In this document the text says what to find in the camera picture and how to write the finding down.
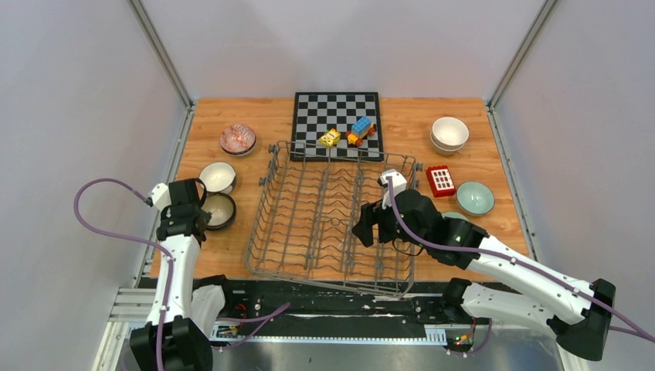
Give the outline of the teal white dotted bowl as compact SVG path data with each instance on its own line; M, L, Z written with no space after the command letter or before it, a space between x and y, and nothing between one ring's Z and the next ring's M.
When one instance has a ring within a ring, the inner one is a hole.
M230 194L236 187L236 171L226 162L213 162L201 171L199 179L209 193Z

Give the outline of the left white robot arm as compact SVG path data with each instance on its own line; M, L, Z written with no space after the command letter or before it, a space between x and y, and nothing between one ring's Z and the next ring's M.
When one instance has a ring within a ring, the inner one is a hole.
M192 297L195 263L211 219L202 208L207 194L198 178L160 183L151 191L160 212L161 276L145 324L129 340L141 370L211 370L210 320L230 318L236 311L235 296L214 278Z

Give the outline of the light blue striped bowl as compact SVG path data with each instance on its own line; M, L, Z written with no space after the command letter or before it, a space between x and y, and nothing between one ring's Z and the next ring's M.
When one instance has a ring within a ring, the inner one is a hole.
M494 194L480 182L462 183L456 190L456 202L465 212L473 216L488 214L495 206Z

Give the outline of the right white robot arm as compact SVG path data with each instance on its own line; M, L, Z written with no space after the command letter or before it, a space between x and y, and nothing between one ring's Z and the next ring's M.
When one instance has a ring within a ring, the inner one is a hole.
M616 288L565 277L512 250L467 220L444 217L430 198L414 189L394 199L361 206L352 233L365 247L401 240L415 244L441 264L496 278L499 291L453 278L437 308L450 322L490 318L543 332L567 352L602 359Z

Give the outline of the beige floral bowl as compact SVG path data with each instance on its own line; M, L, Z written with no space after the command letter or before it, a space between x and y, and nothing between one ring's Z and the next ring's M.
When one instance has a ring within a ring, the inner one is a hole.
M437 142L433 137L430 138L430 141L432 142L433 150L434 150L437 154L442 155L442 156L446 156L446 157L450 157L450 156L455 155L455 154L456 154L460 149L463 148L462 145L459 146L459 147L456 147L456 148L454 148L454 149L443 148L443 147L441 147L441 146L439 145L439 143L438 143L438 142Z

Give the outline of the blue zigzag bowl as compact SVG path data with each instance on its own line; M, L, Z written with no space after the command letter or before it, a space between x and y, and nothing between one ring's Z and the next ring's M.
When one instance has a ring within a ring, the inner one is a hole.
M230 125L221 133L219 144L227 151L245 151L256 144L256 133L244 124Z

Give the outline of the mint green bowl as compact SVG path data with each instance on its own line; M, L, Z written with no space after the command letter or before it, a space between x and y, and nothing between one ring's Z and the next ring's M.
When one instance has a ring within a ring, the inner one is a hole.
M441 213L441 215L443 218L469 221L469 219L466 216L458 212L449 211L449 212Z

